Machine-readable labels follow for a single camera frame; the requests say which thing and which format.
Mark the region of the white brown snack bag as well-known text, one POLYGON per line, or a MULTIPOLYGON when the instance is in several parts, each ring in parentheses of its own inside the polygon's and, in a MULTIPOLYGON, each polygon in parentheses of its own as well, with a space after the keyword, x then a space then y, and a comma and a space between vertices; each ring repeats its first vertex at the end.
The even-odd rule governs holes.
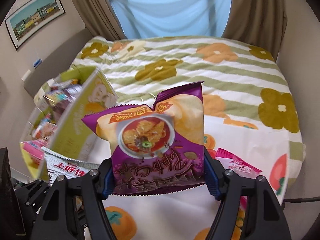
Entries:
POLYGON ((50 185, 59 175, 64 175, 67 179, 78 178, 99 167, 99 164, 68 158, 44 146, 41 149, 44 153, 44 160, 39 165, 39 178, 50 185))

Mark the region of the purple chip bag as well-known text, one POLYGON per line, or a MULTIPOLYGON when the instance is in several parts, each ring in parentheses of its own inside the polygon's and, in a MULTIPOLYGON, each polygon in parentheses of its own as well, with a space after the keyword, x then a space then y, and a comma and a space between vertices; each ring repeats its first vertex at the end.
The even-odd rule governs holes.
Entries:
POLYGON ((204 182, 201 82, 164 90, 152 106, 114 106, 82 122, 110 144, 115 195, 172 193, 204 182))

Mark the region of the green cardboard box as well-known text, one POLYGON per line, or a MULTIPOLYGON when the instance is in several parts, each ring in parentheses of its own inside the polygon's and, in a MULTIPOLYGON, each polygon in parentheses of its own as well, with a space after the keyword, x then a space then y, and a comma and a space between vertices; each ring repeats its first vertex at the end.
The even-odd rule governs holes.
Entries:
POLYGON ((20 138, 33 179, 52 179, 43 146, 70 159, 86 161, 97 136, 82 122, 116 104, 117 95, 100 67, 80 66, 43 84, 20 138))

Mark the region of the floral striped quilt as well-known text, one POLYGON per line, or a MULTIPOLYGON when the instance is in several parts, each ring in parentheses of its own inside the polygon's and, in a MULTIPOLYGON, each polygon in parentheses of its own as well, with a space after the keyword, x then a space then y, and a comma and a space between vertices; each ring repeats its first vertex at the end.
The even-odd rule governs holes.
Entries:
POLYGON ((298 114, 271 53, 227 38, 154 37, 109 41, 97 36, 73 57, 61 79, 100 68, 120 103, 150 103, 168 88, 202 81, 205 114, 231 125, 286 131, 289 180, 305 159, 298 114))

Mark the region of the grey headboard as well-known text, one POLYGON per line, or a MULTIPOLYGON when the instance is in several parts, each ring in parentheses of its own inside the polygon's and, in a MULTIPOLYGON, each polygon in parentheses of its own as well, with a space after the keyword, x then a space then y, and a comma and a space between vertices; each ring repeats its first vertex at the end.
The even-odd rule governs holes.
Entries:
POLYGON ((47 80, 66 71, 79 51, 92 38, 93 35, 85 28, 57 47, 24 81, 23 87, 27 93, 33 98, 47 80))

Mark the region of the blue white object on headboard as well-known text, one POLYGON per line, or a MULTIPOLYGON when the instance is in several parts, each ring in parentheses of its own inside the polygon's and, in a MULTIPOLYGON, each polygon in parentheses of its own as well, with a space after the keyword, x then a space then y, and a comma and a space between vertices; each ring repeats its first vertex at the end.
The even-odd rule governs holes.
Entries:
POLYGON ((36 69, 41 63, 42 63, 42 59, 37 59, 37 60, 33 63, 33 68, 36 69))

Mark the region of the right brown curtain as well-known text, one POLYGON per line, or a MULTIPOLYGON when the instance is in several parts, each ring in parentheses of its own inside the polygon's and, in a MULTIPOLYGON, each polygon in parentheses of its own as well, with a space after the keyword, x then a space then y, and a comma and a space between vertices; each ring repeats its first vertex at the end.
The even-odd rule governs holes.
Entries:
POLYGON ((284 0, 231 0, 222 36, 264 48, 277 59, 286 25, 284 0))

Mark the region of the brown curtain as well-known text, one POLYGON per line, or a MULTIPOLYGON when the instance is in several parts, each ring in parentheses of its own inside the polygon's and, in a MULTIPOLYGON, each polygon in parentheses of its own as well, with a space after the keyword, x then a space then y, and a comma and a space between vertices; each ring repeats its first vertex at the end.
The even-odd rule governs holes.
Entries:
POLYGON ((286 25, 284 0, 231 0, 222 36, 264 48, 277 59, 286 25))
POLYGON ((110 41, 126 38, 109 0, 72 0, 86 28, 93 36, 110 41))

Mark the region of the blue window cloth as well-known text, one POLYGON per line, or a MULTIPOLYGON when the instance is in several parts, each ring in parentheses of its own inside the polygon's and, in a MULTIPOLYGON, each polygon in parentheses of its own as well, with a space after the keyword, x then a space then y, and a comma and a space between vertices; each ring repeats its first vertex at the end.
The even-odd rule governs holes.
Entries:
POLYGON ((221 37, 231 0, 110 0, 128 39, 169 36, 221 37))

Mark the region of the left brown curtain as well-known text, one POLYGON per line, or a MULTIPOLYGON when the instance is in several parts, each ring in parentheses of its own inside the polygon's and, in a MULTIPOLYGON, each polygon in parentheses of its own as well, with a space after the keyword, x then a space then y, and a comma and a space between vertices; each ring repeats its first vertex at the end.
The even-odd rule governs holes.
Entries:
POLYGON ((93 36, 110 41, 126 38, 109 0, 72 0, 86 28, 93 36))

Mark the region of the framed landscape picture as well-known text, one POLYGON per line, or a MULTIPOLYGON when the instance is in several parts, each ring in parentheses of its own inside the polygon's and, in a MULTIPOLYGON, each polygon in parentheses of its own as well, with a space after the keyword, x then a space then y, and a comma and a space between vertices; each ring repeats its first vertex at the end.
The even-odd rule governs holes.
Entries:
POLYGON ((5 19, 8 34, 18 50, 48 23, 65 13, 60 0, 30 0, 5 19))

